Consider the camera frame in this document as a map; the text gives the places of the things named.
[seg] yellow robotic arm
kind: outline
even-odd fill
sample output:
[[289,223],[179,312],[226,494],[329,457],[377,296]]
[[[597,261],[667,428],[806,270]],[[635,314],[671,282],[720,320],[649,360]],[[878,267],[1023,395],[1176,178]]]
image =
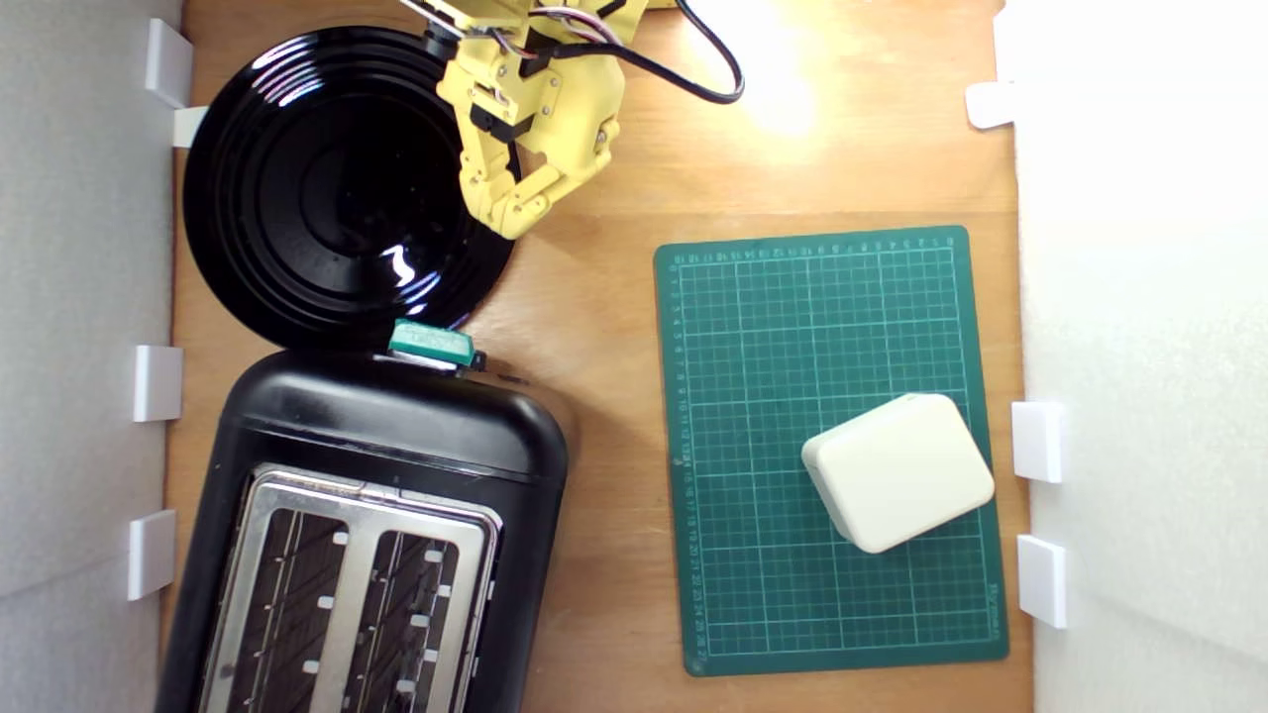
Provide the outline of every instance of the yellow robotic arm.
[[[429,37],[450,48],[436,90],[458,118],[467,208],[511,240],[611,161],[625,94],[618,57],[714,101],[733,101],[743,91],[738,65],[723,47],[737,80],[725,95],[629,52],[624,46],[649,0],[401,1],[427,18]],[[512,142],[545,159],[519,183],[508,169]]]

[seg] cable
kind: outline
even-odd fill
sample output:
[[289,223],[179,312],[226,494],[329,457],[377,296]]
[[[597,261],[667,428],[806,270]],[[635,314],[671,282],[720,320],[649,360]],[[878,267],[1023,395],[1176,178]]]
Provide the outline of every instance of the cable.
[[585,10],[578,10],[577,8],[568,8],[564,5],[543,5],[540,8],[533,8],[529,10],[529,15],[540,15],[547,18],[554,18],[558,20],[571,19],[577,20],[588,25],[595,32],[604,36],[604,39],[611,42],[612,44],[623,44],[621,38],[616,36],[616,32],[609,27],[601,18],[591,15]]
[[734,104],[735,101],[739,100],[741,96],[744,95],[744,71],[741,69],[739,61],[735,60],[735,55],[730,51],[729,47],[727,47],[725,43],[723,43],[721,38],[718,37],[718,34],[713,29],[710,29],[709,25],[706,25],[704,20],[700,19],[699,15],[696,15],[696,13],[687,4],[687,0],[678,0],[678,8],[682,9],[682,14],[686,15],[687,20],[700,32],[700,34],[705,36],[705,39],[708,39],[709,43],[713,44],[714,49],[716,49],[718,53],[721,55],[721,58],[725,60],[727,67],[730,69],[730,76],[735,82],[735,88],[732,91],[721,93],[709,89],[706,86],[701,86],[700,84],[689,80],[687,77],[652,60],[650,57],[640,55],[621,44],[614,44],[614,43],[557,44],[554,47],[550,47],[549,49],[544,49],[543,52],[554,60],[571,60],[573,57],[609,55],[616,57],[618,60],[629,62],[630,65],[634,65],[640,70],[645,70],[663,79],[664,81],[668,81],[670,84],[677,86],[678,89],[682,89],[689,94],[704,99],[705,101],[711,101],[714,104]]

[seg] grid lines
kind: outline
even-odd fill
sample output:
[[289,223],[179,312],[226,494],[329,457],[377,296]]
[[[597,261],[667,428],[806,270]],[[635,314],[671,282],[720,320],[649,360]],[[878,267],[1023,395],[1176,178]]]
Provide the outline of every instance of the grid lines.
[[657,268],[689,671],[1007,652],[993,504],[866,554],[800,462],[913,391],[951,397],[989,459],[962,230],[676,245]]

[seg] wooden table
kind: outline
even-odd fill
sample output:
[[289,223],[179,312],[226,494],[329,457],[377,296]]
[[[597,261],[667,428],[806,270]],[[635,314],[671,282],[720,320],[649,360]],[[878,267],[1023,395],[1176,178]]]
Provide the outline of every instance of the wooden table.
[[[1030,620],[1016,606],[1014,549],[1014,535],[1028,527],[1027,496],[1011,474],[1008,430],[1008,405],[1021,396],[1012,134],[973,131],[962,104],[966,85],[994,75],[990,18],[1002,4],[697,0],[744,63],[744,100],[714,107],[628,72],[612,165],[522,239],[469,325],[483,349],[571,397],[585,424],[525,712],[1031,708]],[[184,29],[197,48],[194,100],[209,101],[274,43],[335,24],[420,27],[392,0],[189,0]],[[635,44],[719,86],[725,79],[678,13],[650,14]],[[675,241],[948,222],[973,235],[1012,655],[954,666],[689,677],[653,250]],[[212,297],[180,225],[178,233],[174,339],[186,351],[185,416],[170,431],[166,497],[180,513],[184,552],[223,398],[273,348]]]

